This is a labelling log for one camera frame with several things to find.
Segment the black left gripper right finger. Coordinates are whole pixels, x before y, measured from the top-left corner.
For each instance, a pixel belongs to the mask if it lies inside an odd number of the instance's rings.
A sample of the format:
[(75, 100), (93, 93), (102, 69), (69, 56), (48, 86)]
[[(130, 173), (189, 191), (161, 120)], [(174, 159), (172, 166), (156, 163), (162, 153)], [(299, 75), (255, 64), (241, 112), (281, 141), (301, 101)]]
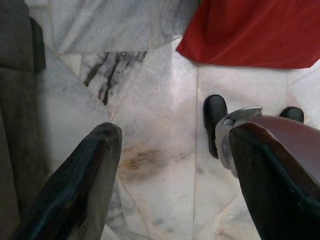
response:
[(228, 142), (260, 238), (319, 239), (319, 130), (283, 117), (260, 116), (237, 123)]

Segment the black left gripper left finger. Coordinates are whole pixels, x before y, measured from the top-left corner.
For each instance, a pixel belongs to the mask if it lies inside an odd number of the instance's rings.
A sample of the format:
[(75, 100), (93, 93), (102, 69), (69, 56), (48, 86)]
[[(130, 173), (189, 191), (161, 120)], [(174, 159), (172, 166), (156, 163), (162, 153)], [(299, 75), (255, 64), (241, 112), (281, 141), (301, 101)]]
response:
[(122, 130), (96, 126), (47, 180), (13, 240), (99, 240), (113, 195)]

